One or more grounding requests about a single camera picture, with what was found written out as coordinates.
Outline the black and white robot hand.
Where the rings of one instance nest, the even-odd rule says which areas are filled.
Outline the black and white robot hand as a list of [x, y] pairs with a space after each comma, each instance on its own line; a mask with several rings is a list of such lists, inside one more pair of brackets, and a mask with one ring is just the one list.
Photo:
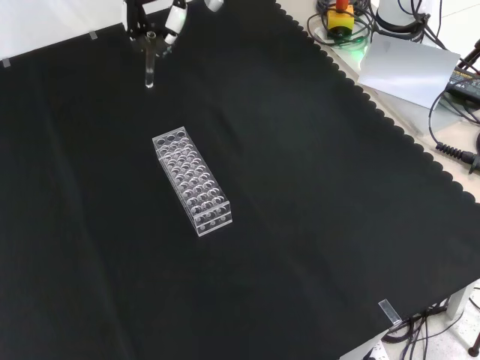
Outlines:
[[186, 1], [173, 1], [164, 25], [149, 22], [144, 5], [152, 1], [123, 1], [122, 25], [135, 50], [154, 50], [156, 56], [170, 51], [182, 32], [188, 14]]

